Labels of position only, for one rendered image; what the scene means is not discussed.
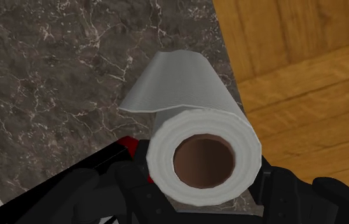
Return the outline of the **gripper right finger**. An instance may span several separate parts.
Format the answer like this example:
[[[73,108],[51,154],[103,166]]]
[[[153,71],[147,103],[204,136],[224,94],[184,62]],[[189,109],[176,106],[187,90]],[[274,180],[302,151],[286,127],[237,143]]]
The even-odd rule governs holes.
[[[261,161],[249,192],[264,207],[263,224],[349,224],[348,185],[329,177],[309,184],[264,157]]]

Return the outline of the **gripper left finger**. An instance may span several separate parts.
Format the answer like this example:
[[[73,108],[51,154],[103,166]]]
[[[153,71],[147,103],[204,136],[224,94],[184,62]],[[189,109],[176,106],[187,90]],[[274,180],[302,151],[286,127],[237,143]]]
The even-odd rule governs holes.
[[[148,140],[137,141],[132,160],[117,161],[103,174],[72,170],[16,224],[98,224],[107,216],[119,224],[179,224],[170,202],[147,180],[148,146]]]

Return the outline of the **black and red flat object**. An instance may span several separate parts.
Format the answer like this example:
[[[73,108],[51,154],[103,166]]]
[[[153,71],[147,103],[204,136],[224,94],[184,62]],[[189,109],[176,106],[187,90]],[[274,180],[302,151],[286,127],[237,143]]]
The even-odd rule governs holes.
[[[49,192],[66,174],[79,168],[95,169],[99,174],[105,173],[109,166],[117,161],[133,159],[139,140],[130,136],[102,148],[66,170],[35,186],[31,190],[0,206],[0,224],[14,224],[37,201]]]

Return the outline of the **white paper towel roll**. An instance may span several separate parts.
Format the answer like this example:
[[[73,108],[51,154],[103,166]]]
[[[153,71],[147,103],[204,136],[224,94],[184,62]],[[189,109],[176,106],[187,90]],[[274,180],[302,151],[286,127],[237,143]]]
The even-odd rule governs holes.
[[[254,182],[262,163],[261,143],[202,54],[157,52],[120,109],[155,113],[147,167],[159,189],[174,200],[192,206],[219,205],[238,197]],[[186,139],[204,134],[228,143],[234,163],[223,182],[198,189],[175,173],[174,156]]]

